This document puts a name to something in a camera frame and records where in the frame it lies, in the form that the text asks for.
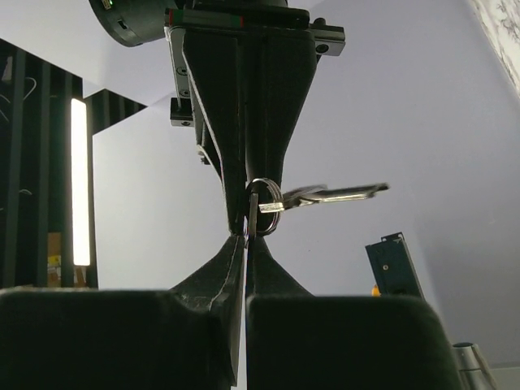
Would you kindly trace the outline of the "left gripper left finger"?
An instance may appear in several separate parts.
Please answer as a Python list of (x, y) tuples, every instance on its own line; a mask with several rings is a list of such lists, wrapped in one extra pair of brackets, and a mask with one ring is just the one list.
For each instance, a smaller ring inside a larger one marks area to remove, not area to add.
[(169, 290), (2, 291), (2, 388), (234, 387), (244, 246), (230, 236)]

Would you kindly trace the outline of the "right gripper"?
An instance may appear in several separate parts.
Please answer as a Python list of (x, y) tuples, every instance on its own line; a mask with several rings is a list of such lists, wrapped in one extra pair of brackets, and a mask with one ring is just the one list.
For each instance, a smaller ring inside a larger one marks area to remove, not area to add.
[(192, 127), (206, 165), (219, 164), (230, 232), (243, 232), (245, 182), (281, 184), (284, 158), (323, 56), (345, 31), (283, 7), (167, 8), (175, 126)]

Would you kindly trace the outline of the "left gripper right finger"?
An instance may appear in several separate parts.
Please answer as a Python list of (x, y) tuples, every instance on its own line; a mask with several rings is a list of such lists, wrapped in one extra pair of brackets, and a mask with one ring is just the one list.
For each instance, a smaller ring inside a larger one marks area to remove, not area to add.
[(246, 367), (250, 389), (459, 389), (440, 319), (414, 297), (316, 297), (249, 244)]

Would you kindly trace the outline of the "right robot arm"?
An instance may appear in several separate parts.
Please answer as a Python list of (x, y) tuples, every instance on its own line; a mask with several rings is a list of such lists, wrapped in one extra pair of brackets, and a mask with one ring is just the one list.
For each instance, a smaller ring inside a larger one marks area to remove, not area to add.
[(279, 183), (284, 156), (323, 56), (345, 31), (285, 1), (93, 1), (119, 44), (166, 39), (177, 95), (171, 121), (192, 126), (223, 187), (227, 224), (240, 234), (246, 186)]

